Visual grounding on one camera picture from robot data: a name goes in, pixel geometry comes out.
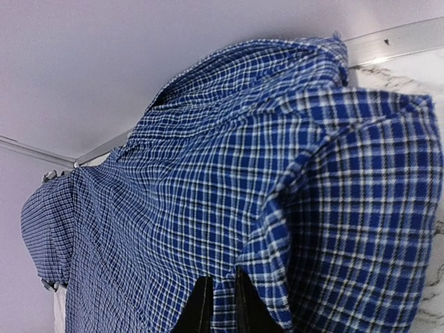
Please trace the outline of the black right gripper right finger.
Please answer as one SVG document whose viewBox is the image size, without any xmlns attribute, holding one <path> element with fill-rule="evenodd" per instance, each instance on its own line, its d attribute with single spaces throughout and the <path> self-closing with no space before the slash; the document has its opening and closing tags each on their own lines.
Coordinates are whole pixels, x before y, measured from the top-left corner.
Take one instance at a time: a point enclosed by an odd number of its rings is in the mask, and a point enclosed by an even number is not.
<svg viewBox="0 0 444 333">
<path fill-rule="evenodd" d="M 271 317 L 248 274 L 240 266 L 236 267 L 235 308 L 238 332 L 283 332 L 282 327 Z"/>
</svg>

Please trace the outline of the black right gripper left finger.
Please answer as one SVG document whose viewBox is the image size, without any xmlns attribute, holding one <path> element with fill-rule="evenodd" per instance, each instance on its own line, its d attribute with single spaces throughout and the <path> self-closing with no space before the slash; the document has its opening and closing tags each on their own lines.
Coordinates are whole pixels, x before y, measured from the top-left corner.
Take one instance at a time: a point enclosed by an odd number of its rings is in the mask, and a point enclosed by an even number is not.
<svg viewBox="0 0 444 333">
<path fill-rule="evenodd" d="M 209 333 L 213 315 L 213 279 L 199 277 L 173 328 L 173 333 Z"/>
</svg>

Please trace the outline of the blue checked long sleeve shirt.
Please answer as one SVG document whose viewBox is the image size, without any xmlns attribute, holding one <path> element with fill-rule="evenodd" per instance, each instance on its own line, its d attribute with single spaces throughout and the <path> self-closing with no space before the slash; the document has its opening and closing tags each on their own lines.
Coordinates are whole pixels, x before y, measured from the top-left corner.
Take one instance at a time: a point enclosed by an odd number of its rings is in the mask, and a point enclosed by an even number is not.
<svg viewBox="0 0 444 333">
<path fill-rule="evenodd" d="M 443 186 L 432 98 L 348 84 L 337 38 L 253 40 L 168 82 L 127 142 L 41 187 L 22 238 L 67 332 L 173 332 L 236 267 L 283 332 L 408 332 Z"/>
</svg>

